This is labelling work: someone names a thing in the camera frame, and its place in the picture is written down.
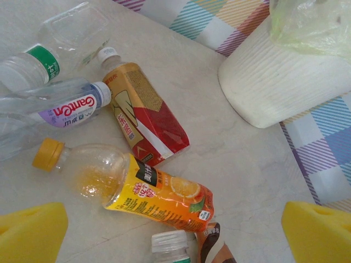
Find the white bottle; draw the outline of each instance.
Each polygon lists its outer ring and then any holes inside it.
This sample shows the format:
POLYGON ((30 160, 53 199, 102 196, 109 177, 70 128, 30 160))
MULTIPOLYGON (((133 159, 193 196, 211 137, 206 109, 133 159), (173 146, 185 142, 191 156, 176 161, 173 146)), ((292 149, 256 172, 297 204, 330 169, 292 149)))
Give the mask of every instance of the white bottle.
POLYGON ((0 81, 12 92, 41 87, 87 65, 109 40, 108 19, 84 2, 46 20, 38 44, 0 62, 0 81))
POLYGON ((190 263, 184 230, 155 234, 151 238, 151 244, 155 263, 190 263))
POLYGON ((269 31, 270 17, 218 70, 224 95, 249 124, 266 128, 351 89, 345 59, 278 47, 269 31))
POLYGON ((0 161, 92 119, 110 102, 105 83, 84 78, 0 97, 0 161))

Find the bottle cap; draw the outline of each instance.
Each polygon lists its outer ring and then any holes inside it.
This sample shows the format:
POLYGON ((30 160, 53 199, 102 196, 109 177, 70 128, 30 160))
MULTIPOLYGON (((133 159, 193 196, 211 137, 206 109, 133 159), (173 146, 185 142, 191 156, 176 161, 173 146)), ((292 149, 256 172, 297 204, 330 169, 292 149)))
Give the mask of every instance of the bottle cap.
POLYGON ((107 47, 103 48, 98 52, 98 60, 102 64, 106 59, 113 57, 113 56, 119 56, 117 51, 114 48, 107 47))
POLYGON ((111 102, 111 91, 104 82, 94 82, 92 85, 97 89, 101 97, 101 107, 108 105, 111 102))
POLYGON ((184 230, 155 234, 151 237, 152 252, 167 252, 188 248, 188 239, 184 230))
POLYGON ((57 164, 64 147, 63 142, 46 138, 35 155, 32 166, 51 171, 57 164))

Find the yellow sponge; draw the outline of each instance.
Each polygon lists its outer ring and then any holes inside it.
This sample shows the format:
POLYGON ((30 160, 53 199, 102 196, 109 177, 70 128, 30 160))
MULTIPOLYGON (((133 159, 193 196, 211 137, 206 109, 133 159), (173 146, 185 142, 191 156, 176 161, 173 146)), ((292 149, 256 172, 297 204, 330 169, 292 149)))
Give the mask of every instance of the yellow sponge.
POLYGON ((351 214, 288 202, 281 222, 296 263, 351 263, 351 214))
POLYGON ((0 216, 0 262, 54 263, 67 227, 61 203, 0 216))

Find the yellow bottle cap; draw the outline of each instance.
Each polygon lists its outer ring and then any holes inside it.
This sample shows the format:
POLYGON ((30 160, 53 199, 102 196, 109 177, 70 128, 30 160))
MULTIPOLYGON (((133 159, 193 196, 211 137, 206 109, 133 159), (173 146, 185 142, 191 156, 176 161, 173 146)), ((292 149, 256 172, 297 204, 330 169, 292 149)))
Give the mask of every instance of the yellow bottle cap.
POLYGON ((63 142, 46 138, 35 155, 32 166, 51 171, 57 164, 64 147, 63 142))

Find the brown bottle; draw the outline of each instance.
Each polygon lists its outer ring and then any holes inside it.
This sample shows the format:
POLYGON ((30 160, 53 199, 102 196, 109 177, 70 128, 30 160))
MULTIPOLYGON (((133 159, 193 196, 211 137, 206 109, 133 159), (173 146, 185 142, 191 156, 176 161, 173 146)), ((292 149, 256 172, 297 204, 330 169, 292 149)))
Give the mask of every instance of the brown bottle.
POLYGON ((219 223, 209 223, 206 230, 196 233, 199 244, 197 263, 236 263, 220 234, 219 223))

